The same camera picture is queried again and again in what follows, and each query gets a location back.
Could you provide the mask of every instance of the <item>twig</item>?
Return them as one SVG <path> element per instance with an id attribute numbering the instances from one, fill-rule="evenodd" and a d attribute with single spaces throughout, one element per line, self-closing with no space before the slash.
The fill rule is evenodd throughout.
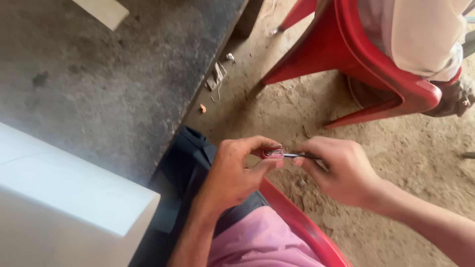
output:
<path id="1" fill-rule="evenodd" d="M 304 128 L 304 133 L 305 133 L 305 136 L 307 136 L 307 138 L 311 138 L 308 134 L 307 134 L 307 131 L 305 130 L 305 125 L 302 125 L 302 127 Z"/>
<path id="2" fill-rule="evenodd" d="M 259 16 L 259 19 L 263 19 L 267 17 L 268 15 L 272 15 L 277 7 L 277 2 L 278 0 L 274 0 L 274 2 L 272 3 L 272 7 L 269 10 L 267 10 L 264 14 Z"/>

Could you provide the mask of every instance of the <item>foot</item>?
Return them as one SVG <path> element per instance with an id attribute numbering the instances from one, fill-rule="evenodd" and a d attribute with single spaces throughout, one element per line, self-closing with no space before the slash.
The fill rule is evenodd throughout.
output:
<path id="1" fill-rule="evenodd" d="M 442 98 L 435 108 L 423 112 L 431 117 L 445 117 L 457 114 L 461 117 L 473 104 L 475 104 L 475 82 L 462 73 L 460 78 L 451 85 L 438 86 L 442 91 Z"/>

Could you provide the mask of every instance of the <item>dusty ground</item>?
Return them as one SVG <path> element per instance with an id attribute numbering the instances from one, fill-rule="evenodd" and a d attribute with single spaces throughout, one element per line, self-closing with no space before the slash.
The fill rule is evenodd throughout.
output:
<path id="1" fill-rule="evenodd" d="M 272 6 L 268 0 L 263 11 Z M 235 62 L 220 92 L 203 90 L 187 125 L 212 143 L 261 134 L 291 149 L 311 135 L 352 139 L 361 143 L 376 172 L 401 188 L 437 205 L 475 219 L 475 161 L 458 155 L 475 151 L 475 108 L 463 118 L 431 118 L 420 114 L 325 130 L 324 122 L 357 110 L 337 71 L 304 76 L 269 86 L 255 100 L 247 93 L 294 44 L 312 19 L 283 34 L 268 33 L 279 25 L 295 0 L 278 1 L 273 14 L 258 20 L 251 37 L 232 50 Z M 475 56 L 465 60 L 475 74 Z M 207 108 L 199 113 L 199 104 Z M 375 214 L 337 204 L 315 183 L 291 166 L 274 171 L 270 181 L 283 191 L 341 248 L 355 267 L 455 266 L 419 234 Z M 307 181 L 300 188 L 300 179 Z"/>

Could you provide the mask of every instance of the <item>wrist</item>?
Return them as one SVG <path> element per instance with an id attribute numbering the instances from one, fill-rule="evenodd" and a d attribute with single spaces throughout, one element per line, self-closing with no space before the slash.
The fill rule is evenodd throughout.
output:
<path id="1" fill-rule="evenodd" d="M 397 193 L 400 190 L 401 189 L 392 182 L 381 179 L 379 185 L 375 188 L 368 205 L 363 208 L 384 215 L 392 206 L 392 203 L 397 198 Z"/>
<path id="2" fill-rule="evenodd" d="M 224 210 L 217 207 L 213 201 L 198 194 L 191 203 L 190 214 L 193 213 L 199 220 L 206 223 L 216 223 Z"/>

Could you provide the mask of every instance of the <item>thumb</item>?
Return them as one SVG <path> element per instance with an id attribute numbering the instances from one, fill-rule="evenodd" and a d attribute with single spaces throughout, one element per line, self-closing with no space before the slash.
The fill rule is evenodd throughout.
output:
<path id="1" fill-rule="evenodd" d="M 327 173 L 314 161 L 304 157 L 294 158 L 292 164 L 301 167 L 306 171 L 318 184 L 320 188 L 325 187 L 328 183 Z"/>
<path id="2" fill-rule="evenodd" d="M 264 159 L 261 160 L 258 164 L 256 164 L 252 169 L 250 169 L 249 174 L 262 178 L 271 170 L 276 168 L 282 168 L 283 166 L 283 159 Z"/>

